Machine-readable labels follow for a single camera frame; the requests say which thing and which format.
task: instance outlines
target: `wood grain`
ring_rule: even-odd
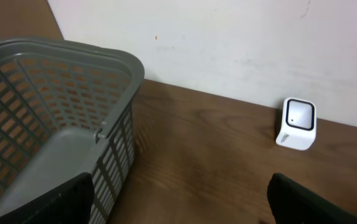
[[[0,39],[24,35],[63,39],[47,0],[0,0]]]
[[[145,81],[136,160],[110,223],[275,223],[281,172],[357,216],[357,128],[318,120],[307,151],[274,142],[276,110]]]

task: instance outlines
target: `white wall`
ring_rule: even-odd
[[[49,3],[67,40],[133,53],[150,80],[357,126],[357,0]]]

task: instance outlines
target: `laundry basket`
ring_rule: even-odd
[[[65,40],[0,42],[0,216],[76,175],[95,186],[105,223],[134,158],[131,54]]]

